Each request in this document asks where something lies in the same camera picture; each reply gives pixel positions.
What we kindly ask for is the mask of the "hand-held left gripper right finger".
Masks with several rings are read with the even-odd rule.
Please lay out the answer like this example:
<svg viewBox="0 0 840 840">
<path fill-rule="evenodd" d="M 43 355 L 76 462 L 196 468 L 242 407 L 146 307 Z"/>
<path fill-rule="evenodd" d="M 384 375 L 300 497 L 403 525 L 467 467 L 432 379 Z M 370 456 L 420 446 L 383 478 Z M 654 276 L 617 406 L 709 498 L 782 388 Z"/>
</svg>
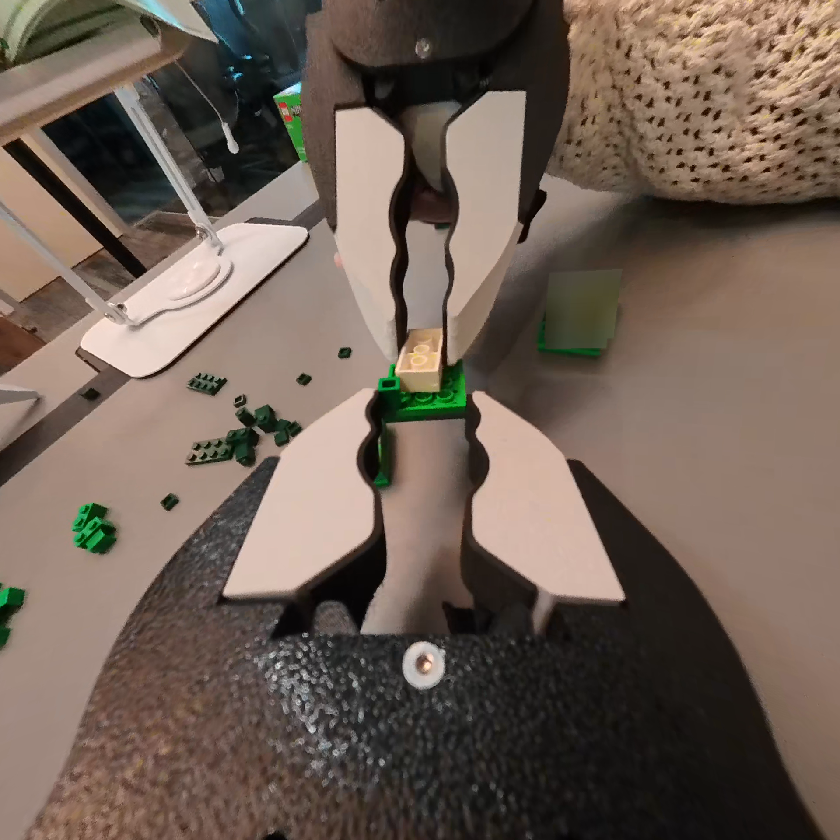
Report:
<svg viewBox="0 0 840 840">
<path fill-rule="evenodd" d="M 477 607 L 515 605 L 542 634 L 558 604 L 618 606 L 626 595 L 563 452 L 484 391 L 465 415 L 470 491 L 461 578 Z"/>
</svg>

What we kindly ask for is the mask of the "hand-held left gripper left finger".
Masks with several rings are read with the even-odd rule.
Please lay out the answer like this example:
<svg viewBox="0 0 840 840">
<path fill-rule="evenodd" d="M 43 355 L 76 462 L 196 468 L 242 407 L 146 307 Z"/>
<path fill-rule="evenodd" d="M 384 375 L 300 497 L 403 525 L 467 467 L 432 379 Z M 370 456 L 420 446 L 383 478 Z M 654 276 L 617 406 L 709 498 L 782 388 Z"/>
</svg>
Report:
<svg viewBox="0 0 840 840">
<path fill-rule="evenodd" d="M 222 590 L 230 602 L 324 601 L 365 617 L 386 569 L 375 487 L 382 420 L 376 391 L 358 391 L 286 447 Z"/>
</svg>

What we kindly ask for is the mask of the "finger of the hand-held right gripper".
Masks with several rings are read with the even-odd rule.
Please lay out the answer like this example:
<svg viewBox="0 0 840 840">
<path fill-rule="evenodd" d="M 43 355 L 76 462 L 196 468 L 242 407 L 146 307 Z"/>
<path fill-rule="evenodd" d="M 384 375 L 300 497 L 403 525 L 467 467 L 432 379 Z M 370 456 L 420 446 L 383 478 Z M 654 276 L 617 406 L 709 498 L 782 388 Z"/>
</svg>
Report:
<svg viewBox="0 0 840 840">
<path fill-rule="evenodd" d="M 335 244 L 356 303 L 386 358 L 406 336 L 408 157 L 401 131 L 369 107 L 335 113 Z"/>
<path fill-rule="evenodd" d="M 489 91 L 445 126 L 445 173 L 456 219 L 446 246 L 447 364 L 484 328 L 511 263 L 519 221 L 525 91 Z"/>
</svg>

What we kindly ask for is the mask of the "green lego creeper head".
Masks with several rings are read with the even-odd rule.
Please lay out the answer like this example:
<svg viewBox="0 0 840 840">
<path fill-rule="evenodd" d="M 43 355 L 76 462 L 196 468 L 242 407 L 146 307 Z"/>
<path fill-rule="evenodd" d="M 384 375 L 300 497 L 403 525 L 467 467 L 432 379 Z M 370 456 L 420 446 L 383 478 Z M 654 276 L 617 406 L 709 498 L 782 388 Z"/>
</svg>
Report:
<svg viewBox="0 0 840 840">
<path fill-rule="evenodd" d="M 545 339 L 546 316 L 543 314 L 539 325 L 537 347 L 542 354 L 562 355 L 572 358 L 593 358 L 602 356 L 603 349 L 558 349 L 549 347 Z"/>
</svg>

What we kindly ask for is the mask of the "scattered dark green lego pieces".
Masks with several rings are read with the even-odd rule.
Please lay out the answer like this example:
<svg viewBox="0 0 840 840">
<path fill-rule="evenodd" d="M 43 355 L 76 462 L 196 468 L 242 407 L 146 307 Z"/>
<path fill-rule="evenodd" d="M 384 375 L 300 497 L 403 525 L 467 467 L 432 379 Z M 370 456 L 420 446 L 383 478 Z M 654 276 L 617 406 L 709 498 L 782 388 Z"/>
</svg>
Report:
<svg viewBox="0 0 840 840">
<path fill-rule="evenodd" d="M 204 466 L 234 460 L 244 467 L 256 464 L 259 442 L 268 437 L 277 447 L 284 447 L 302 431 L 298 421 L 289 421 L 277 415 L 271 405 L 263 405 L 250 411 L 247 396 L 234 399 L 235 416 L 239 425 L 226 432 L 223 437 L 209 438 L 192 444 L 185 459 L 187 466 Z"/>
</svg>

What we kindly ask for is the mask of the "green lego box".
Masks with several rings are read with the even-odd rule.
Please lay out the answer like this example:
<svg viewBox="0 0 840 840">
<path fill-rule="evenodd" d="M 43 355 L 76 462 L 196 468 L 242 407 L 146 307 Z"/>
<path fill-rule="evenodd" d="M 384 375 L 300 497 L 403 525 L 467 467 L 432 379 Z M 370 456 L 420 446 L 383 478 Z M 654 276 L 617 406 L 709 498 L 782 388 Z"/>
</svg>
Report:
<svg viewBox="0 0 840 840">
<path fill-rule="evenodd" d="M 301 83 L 296 82 L 273 97 L 280 119 L 301 162 L 307 163 L 301 123 Z"/>
</svg>

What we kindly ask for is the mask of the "scattered bright green lego pieces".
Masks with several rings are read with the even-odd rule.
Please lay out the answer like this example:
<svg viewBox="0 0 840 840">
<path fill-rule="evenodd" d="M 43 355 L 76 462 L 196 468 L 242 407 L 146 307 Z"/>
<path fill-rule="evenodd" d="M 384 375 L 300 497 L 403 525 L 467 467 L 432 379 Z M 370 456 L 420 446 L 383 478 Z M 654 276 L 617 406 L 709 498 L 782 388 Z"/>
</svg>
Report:
<svg viewBox="0 0 840 840">
<path fill-rule="evenodd" d="M 78 509 L 71 528 L 76 548 L 99 555 L 112 549 L 118 541 L 118 530 L 108 513 L 107 507 L 96 502 Z M 12 633 L 11 620 L 23 607 L 26 595 L 23 588 L 1 584 L 1 649 L 7 645 Z"/>
</svg>

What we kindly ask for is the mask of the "open lego instruction booklet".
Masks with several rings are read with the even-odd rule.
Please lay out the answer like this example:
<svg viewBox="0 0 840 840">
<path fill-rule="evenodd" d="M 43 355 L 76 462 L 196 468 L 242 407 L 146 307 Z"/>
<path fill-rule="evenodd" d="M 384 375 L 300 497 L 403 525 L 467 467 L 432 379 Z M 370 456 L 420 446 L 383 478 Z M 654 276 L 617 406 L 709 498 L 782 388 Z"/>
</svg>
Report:
<svg viewBox="0 0 840 840">
<path fill-rule="evenodd" d="M 141 23 L 217 41 L 194 2 L 188 1 L 2 1 L 2 69 L 74 46 L 110 28 Z"/>
</svg>

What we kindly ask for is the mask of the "person's right hand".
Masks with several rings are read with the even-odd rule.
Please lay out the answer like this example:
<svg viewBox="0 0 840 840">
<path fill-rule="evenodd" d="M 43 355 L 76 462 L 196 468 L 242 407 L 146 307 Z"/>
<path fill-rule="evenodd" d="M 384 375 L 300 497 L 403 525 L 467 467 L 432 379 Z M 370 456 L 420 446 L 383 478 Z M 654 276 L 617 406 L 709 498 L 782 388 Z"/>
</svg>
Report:
<svg viewBox="0 0 840 840">
<path fill-rule="evenodd" d="M 449 226 L 455 220 L 455 205 L 449 197 L 425 181 L 414 183 L 411 219 L 433 226 Z"/>
</svg>

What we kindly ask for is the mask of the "book stand with white base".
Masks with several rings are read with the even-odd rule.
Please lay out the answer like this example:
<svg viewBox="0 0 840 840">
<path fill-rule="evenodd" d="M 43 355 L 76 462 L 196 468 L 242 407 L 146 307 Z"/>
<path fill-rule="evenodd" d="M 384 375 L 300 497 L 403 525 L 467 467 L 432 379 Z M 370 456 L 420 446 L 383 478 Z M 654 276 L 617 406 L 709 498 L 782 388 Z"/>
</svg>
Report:
<svg viewBox="0 0 840 840">
<path fill-rule="evenodd" d="M 80 348 L 133 378 L 162 371 L 293 257 L 308 240 L 302 223 L 244 222 L 216 230 L 145 111 L 134 82 L 176 63 L 196 40 L 216 41 L 188 2 L 135 7 L 96 34 L 25 60 L 2 50 L 2 144 L 110 92 L 185 205 L 198 243 L 125 302 L 104 300 L 2 202 L 2 221 L 100 314 Z"/>
</svg>

